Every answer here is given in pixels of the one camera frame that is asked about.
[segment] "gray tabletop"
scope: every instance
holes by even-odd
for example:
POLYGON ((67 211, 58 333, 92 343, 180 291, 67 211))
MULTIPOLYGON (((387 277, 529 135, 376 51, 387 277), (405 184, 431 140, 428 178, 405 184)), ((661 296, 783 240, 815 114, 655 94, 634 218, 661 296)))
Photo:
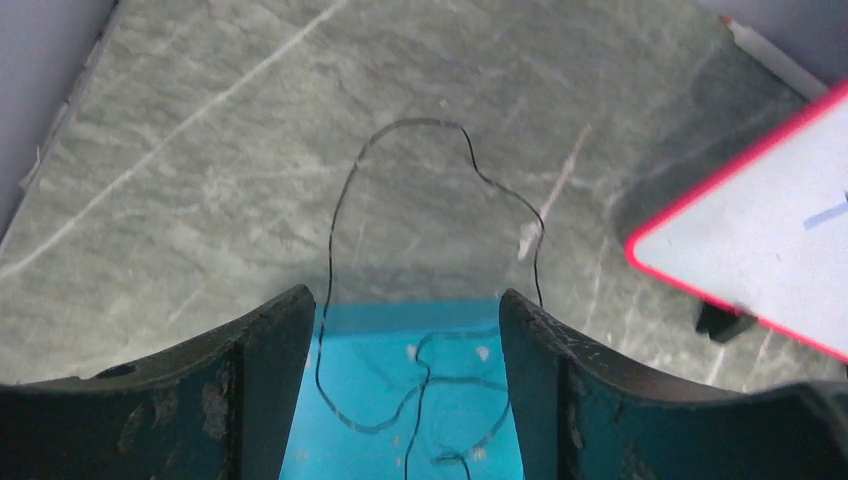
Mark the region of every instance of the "gray tabletop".
MULTIPOLYGON (((755 329, 722 348, 696 301, 630 268, 647 215, 801 101, 684 0, 136 0, 12 232, 0 381, 90 375, 306 283, 332 208, 392 120, 462 122, 481 169, 551 209, 546 308, 649 365, 752 391, 841 365, 755 329)), ((393 134, 339 221, 339 302, 532 296, 532 217, 482 185, 461 139, 393 134)))

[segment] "black cable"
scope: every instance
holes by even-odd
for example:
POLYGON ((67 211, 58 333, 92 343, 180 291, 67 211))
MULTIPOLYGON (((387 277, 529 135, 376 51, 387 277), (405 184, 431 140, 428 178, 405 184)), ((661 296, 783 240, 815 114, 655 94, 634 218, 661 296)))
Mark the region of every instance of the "black cable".
MULTIPOLYGON (((480 168, 477 165, 477 158, 474 156, 474 146, 471 143, 471 137, 468 135, 468 132, 465 130, 465 128, 461 124, 459 124, 457 122, 439 120, 439 119, 435 119, 435 118, 402 119, 402 120, 392 122, 389 125, 386 125, 382 129, 380 129, 377 133, 372 135, 371 138, 369 138, 367 142, 365 142, 365 144, 362 146, 362 149, 359 151, 359 155, 357 155, 356 160, 353 162, 353 166, 351 166, 351 169, 350 169, 350 172, 347 175, 347 178, 345 179, 344 185, 342 186, 342 191, 339 194, 339 198, 338 198, 338 200, 336 202, 336 206, 333 210, 332 220, 330 222, 330 234, 329 234, 329 239, 328 239, 328 242, 327 242, 327 265, 328 265, 328 270, 329 270, 328 280, 327 280, 327 297, 326 297, 326 300, 324 301, 324 307, 323 307, 322 313, 321 313, 321 326, 320 326, 319 331, 318 331, 318 354, 316 355, 316 360, 315 360, 315 386, 317 387, 318 392, 321 394, 321 397, 324 399, 324 402, 336 414, 336 416, 339 418, 339 420, 343 424, 345 424, 349 428, 353 429, 354 431, 364 433, 364 434, 372 434, 372 435, 394 425, 398 421, 398 419, 400 418, 400 415, 401 415, 404 407, 406 406, 406 404, 412 399, 412 397, 415 395, 416 392, 419 392, 418 408, 417 408, 416 421, 415 421, 415 429, 413 431, 412 436, 410 437, 409 444, 407 445, 407 449, 406 449, 406 455, 404 457, 404 480, 409 479, 409 475, 408 475, 408 473, 409 473, 408 472, 408 470, 409 470, 408 469, 408 467, 409 467, 409 456, 412 452, 413 446, 415 444, 415 440, 416 440, 417 435, 418 435, 418 430, 420 429, 420 426, 421 426, 421 410, 422 410, 422 406, 423 406, 423 403, 424 403, 424 395, 426 393, 427 388, 432 383, 434 383, 437 380, 441 383, 454 383, 454 384, 474 384, 474 383, 476 383, 476 384, 479 384, 480 386, 483 386, 483 387, 486 387, 486 388, 497 388, 497 389, 499 389, 500 387, 503 387, 504 391, 506 391, 506 387, 503 386, 503 385, 496 384, 494 382, 487 382, 487 381, 485 381, 483 379, 479 379, 479 378, 475 379, 475 378, 467 378, 467 377, 434 377, 432 375, 432 369, 430 368, 430 365, 420 359, 420 353, 421 353, 422 348, 435 337, 468 338, 469 336, 492 336, 492 335, 496 335, 498 333, 497 328, 494 328, 492 330, 485 331, 485 332, 476 332, 476 333, 467 333, 467 332, 465 332, 465 333, 457 333, 457 332, 453 332, 453 333, 431 333, 431 334, 424 336, 421 339, 421 341, 419 342, 418 348, 416 349, 416 352, 415 352, 416 363, 421 365, 422 367, 424 367, 427 371, 427 374, 426 374, 424 380, 419 385, 417 385, 415 388, 410 390, 409 393, 407 393, 407 395, 403 398, 403 400, 401 400, 401 403, 398 406, 395 414, 391 418, 389 418, 388 420, 386 420, 384 422, 380 422, 377 425, 369 426, 369 425, 363 425, 363 424, 357 423, 353 419, 351 419, 350 417, 348 417, 347 415, 342 413, 341 410, 339 410, 339 408, 336 406, 335 402, 333 402, 332 399, 330 399, 329 395, 327 395, 327 392, 324 390, 324 387, 321 385, 320 370, 321 370, 321 359, 323 357, 323 350, 324 350, 324 333, 326 331, 326 324, 327 324, 327 311, 330 307, 330 301, 332 300, 332 294, 333 294, 333 238, 334 238, 335 231, 336 231, 336 223, 338 221, 339 211, 341 211, 342 204, 344 203, 344 199, 347 196, 347 191, 350 188, 351 182, 352 182, 354 176, 356 175, 356 172, 359 169, 359 164, 366 157, 366 155, 368 154, 368 151, 381 138, 385 137, 390 132, 397 130, 397 129, 400 129, 400 128, 403 128, 403 127, 415 127, 415 126, 432 126, 432 127, 439 127, 439 128, 444 128, 444 129, 448 129, 448 130, 459 130, 462 133, 462 135, 465 137, 465 142, 468 145, 468 153, 470 154, 470 157, 471 157, 471 166, 474 169, 474 173, 476 173, 477 176, 487 185, 494 187, 497 190, 499 190, 500 192, 504 193, 505 195, 512 197, 512 198, 518 200, 519 202, 521 202, 536 217, 536 220, 539 222, 540 234, 539 234, 539 239, 536 242, 536 247, 535 247, 535 251, 534 251, 534 254, 533 254, 533 280, 534 280, 534 284, 535 284, 535 287, 536 287, 536 295, 539 299, 539 306, 540 307, 543 306, 542 289, 539 285, 539 251, 541 249, 542 239, 545 236, 545 223, 542 220, 542 217, 539 215, 539 212, 533 207, 533 205, 529 201, 527 201, 524 197, 522 197, 518 193, 514 192, 513 190, 507 188, 503 184, 501 184, 501 183, 499 183, 495 180, 490 179, 489 177, 487 177, 486 175, 484 175, 480 171, 480 168)), ((456 460, 458 458, 459 461, 462 463, 464 469, 465 469, 466 477, 470 480, 471 479, 471 472, 468 468, 468 463, 466 461, 466 457, 470 453, 472 453, 476 448, 480 448, 481 446, 485 445, 489 440, 491 440, 491 438, 501 428, 504 421, 506 420, 506 417, 509 414, 509 409, 510 409, 510 405, 509 405, 509 401, 507 400, 507 404, 506 404, 506 408, 504 410, 504 413, 501 415, 501 417, 498 419, 498 421, 495 423, 495 425, 492 427, 492 429, 489 430, 489 432, 486 434, 486 436, 483 437, 482 440, 477 442, 470 449, 466 450, 464 453, 461 453, 461 454, 447 454, 447 456, 442 455, 440 457, 433 459, 433 461, 435 463, 444 463, 447 460, 456 460)))

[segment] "blue line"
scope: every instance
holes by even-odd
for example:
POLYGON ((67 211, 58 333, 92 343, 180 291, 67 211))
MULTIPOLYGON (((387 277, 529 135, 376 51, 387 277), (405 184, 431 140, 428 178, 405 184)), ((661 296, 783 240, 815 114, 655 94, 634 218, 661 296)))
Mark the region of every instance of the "blue line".
POLYGON ((848 203, 843 203, 837 207, 829 208, 821 213, 817 213, 812 217, 804 220, 804 228, 806 230, 812 230, 815 227, 818 227, 822 223, 833 220, 834 218, 848 213, 848 203))

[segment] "white board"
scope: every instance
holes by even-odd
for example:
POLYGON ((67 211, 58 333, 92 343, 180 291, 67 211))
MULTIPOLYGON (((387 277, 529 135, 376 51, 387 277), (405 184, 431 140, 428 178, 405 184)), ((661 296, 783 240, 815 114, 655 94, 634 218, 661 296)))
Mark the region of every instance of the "white board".
POLYGON ((629 239, 638 269, 848 362, 848 84, 629 239))

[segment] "blue mat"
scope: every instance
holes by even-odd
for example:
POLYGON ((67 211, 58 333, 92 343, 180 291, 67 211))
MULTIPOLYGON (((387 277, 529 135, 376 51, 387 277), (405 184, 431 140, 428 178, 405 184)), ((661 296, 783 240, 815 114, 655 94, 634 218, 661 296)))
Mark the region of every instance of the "blue mat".
MULTIPOLYGON (((403 397, 423 381, 426 370, 414 361, 415 347, 429 331, 404 330, 420 324, 409 319, 432 315, 444 322, 448 312, 457 332, 481 332, 497 326, 497 300, 402 305, 339 306, 334 318, 363 324, 390 315, 396 329, 367 334, 328 335, 324 340, 321 384, 338 408, 359 423, 374 425, 391 418, 403 397)), ((399 421, 374 434, 358 433, 342 424, 315 387, 313 340, 280 478, 283 480, 403 479, 403 459, 413 432, 418 395, 399 421)), ((433 376, 479 377, 506 385, 500 337, 435 338, 420 352, 433 376)), ((427 387, 421 426, 409 459, 410 480, 465 480, 460 463, 434 464, 446 451, 465 451, 479 442, 501 417, 505 391, 479 385, 432 383, 427 387)), ((521 459, 512 414, 480 449, 468 458, 471 478, 518 480, 521 459)))

